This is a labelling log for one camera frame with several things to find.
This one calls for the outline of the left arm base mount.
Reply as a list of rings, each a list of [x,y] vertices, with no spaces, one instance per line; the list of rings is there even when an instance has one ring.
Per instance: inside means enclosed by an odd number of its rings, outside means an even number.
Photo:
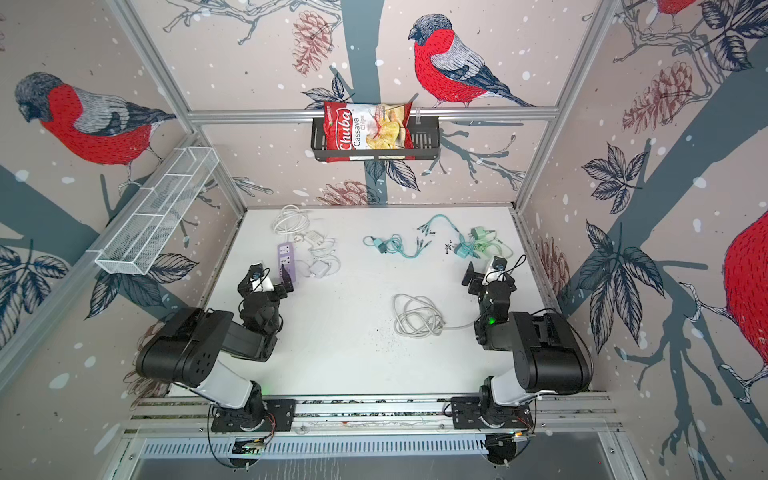
[[[249,401],[245,407],[214,406],[210,430],[213,433],[288,432],[297,406],[295,399],[276,398]]]

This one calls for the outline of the teal charger with cable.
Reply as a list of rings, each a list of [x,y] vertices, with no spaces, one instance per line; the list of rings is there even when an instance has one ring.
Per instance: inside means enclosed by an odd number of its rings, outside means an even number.
[[[399,234],[394,234],[387,239],[365,236],[362,239],[362,242],[365,246],[372,247],[381,254],[400,255],[401,257],[409,260],[418,258],[431,244],[431,241],[425,241],[424,239],[417,238],[415,251],[409,254],[405,251],[403,239]]]

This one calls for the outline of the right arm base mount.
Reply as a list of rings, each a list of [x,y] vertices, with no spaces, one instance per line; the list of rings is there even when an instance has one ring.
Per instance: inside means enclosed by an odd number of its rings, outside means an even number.
[[[478,395],[455,396],[444,410],[457,430],[533,428],[532,411],[527,407],[499,406]]]

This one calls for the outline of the white blue power strip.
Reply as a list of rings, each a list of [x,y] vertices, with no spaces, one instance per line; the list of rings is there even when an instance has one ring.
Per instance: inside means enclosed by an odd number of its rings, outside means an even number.
[[[437,305],[423,295],[395,294],[391,299],[394,332],[401,337],[424,339],[438,337],[446,331],[463,330],[474,322],[449,325]]]

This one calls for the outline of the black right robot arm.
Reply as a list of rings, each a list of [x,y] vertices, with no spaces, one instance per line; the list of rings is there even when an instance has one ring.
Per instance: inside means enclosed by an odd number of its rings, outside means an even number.
[[[523,407],[542,395],[581,393],[593,378],[592,361],[558,311],[512,309],[517,290],[512,272],[506,259],[495,257],[484,273],[470,263],[462,278],[478,301],[473,323],[477,343],[486,351],[513,357],[510,371],[488,377],[480,388],[479,408],[486,417]]]

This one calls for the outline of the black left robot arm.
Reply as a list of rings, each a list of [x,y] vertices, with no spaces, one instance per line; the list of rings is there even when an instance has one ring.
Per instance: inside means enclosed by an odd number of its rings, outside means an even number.
[[[294,291],[285,267],[280,282],[270,269],[253,264],[237,286],[241,303],[225,310],[184,308],[141,348],[136,372],[143,378],[181,386],[212,403],[217,431],[253,431],[276,425],[261,386],[226,366],[219,355],[258,363],[272,356],[284,327],[280,301]]]

